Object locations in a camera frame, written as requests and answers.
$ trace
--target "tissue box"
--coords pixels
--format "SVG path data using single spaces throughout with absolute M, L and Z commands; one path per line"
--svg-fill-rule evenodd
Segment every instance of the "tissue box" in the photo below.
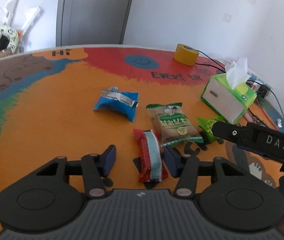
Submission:
M 254 102 L 256 93 L 244 82 L 231 89 L 226 74 L 219 74 L 210 78 L 201 98 L 226 121 L 235 124 Z

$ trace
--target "orange table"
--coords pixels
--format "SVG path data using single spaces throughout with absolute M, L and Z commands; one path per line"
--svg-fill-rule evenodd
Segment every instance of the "orange table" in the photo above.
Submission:
M 198 62 L 214 64 L 203 57 Z M 197 117 L 216 116 L 200 100 L 209 77 L 216 73 L 212 67 L 182 65 L 173 59 L 173 52 L 143 48 L 57 48 L 1 59 L 0 191 L 58 155 L 78 160 L 102 153 L 109 144 L 117 147 L 110 174 L 114 188 L 143 188 L 132 162 L 139 155 L 132 130 L 152 128 L 145 106 L 182 102 L 183 112 L 197 127 Z M 101 90 L 111 86 L 139 93 L 135 122 L 115 112 L 93 111 Z M 251 109 L 272 126 L 261 109 Z M 214 142 L 198 157 L 212 161 L 222 156 L 235 162 L 237 154 L 232 143 Z M 256 176 L 274 187 L 278 184 L 278 163 L 248 152 L 242 155 Z M 176 182 L 170 177 L 157 188 L 173 189 Z M 72 177 L 71 185 L 83 190 L 80 177 Z M 197 191 L 208 185 L 210 178 L 200 178 Z

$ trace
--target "silver tape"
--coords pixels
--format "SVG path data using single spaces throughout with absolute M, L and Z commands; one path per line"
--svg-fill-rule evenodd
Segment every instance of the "silver tape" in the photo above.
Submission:
M 138 107 L 138 101 L 133 100 L 132 98 L 127 97 L 124 94 L 121 94 L 120 92 L 110 91 L 110 90 L 102 90 L 101 93 L 102 97 L 115 99 L 117 101 L 123 102 L 133 108 Z

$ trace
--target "gray door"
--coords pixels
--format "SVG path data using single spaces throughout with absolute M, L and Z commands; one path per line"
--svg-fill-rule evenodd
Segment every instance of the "gray door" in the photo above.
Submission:
M 122 43 L 132 0 L 59 0 L 57 46 Z

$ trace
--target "red candy wrapper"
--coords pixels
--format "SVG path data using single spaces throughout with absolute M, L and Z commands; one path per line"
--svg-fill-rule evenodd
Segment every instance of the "red candy wrapper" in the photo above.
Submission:
M 139 182 L 162 181 L 169 175 L 161 160 L 160 144 L 153 130 L 133 130 L 140 145 L 141 173 Z

